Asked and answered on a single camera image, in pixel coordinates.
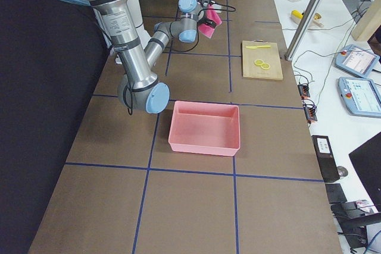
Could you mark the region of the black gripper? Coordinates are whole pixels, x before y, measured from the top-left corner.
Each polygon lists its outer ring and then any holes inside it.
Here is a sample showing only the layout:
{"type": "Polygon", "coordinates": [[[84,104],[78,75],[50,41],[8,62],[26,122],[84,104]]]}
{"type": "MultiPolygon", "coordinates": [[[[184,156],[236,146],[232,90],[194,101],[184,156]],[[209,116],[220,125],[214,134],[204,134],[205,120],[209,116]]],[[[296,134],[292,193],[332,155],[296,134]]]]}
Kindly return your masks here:
{"type": "MultiPolygon", "coordinates": [[[[197,0],[197,1],[198,3],[200,3],[202,7],[207,7],[211,2],[211,0],[197,0]]],[[[209,18],[204,19],[203,23],[209,27],[216,27],[216,22],[214,20],[210,20],[209,18]]]]}

